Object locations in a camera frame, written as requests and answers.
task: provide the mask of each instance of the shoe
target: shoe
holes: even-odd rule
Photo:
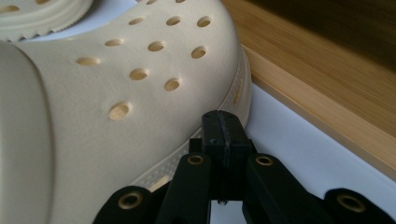
[[[1,0],[0,40],[60,31],[78,21],[91,4],[92,0]]]
[[[86,34],[1,42],[0,67],[0,223],[92,223],[117,189],[172,179],[204,113],[248,121],[248,60],[218,0],[143,0]]]

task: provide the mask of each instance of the wooden surface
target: wooden surface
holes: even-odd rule
[[[396,180],[396,14],[359,15],[346,2],[320,1],[325,7],[223,3],[246,48],[253,81]],[[396,8],[394,2],[378,3],[372,8]],[[318,24],[330,27],[315,29]],[[367,47],[372,40],[377,48]]]

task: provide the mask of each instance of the wooden table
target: wooden table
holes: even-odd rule
[[[254,83],[396,180],[396,3],[223,3]]]

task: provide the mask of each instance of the wooden edge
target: wooden edge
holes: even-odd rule
[[[244,46],[253,82],[396,181],[396,138]]]

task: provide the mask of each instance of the wood grain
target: wood grain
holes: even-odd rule
[[[365,49],[364,44],[350,47],[350,37],[341,38],[344,42],[340,43],[340,39],[290,21],[290,12],[283,16],[255,1],[223,3],[246,47],[254,82],[396,180],[396,73],[389,62]],[[347,8],[342,7],[336,6],[345,12]],[[350,23],[343,26],[339,19],[343,15],[333,19],[325,9],[319,10],[317,20],[325,18],[322,22],[338,24],[337,32],[349,29]],[[351,24],[383,24],[375,30],[378,35],[365,31],[362,25],[355,32],[391,49],[394,39],[387,35],[394,35],[389,27],[396,21],[391,17],[352,20]]]

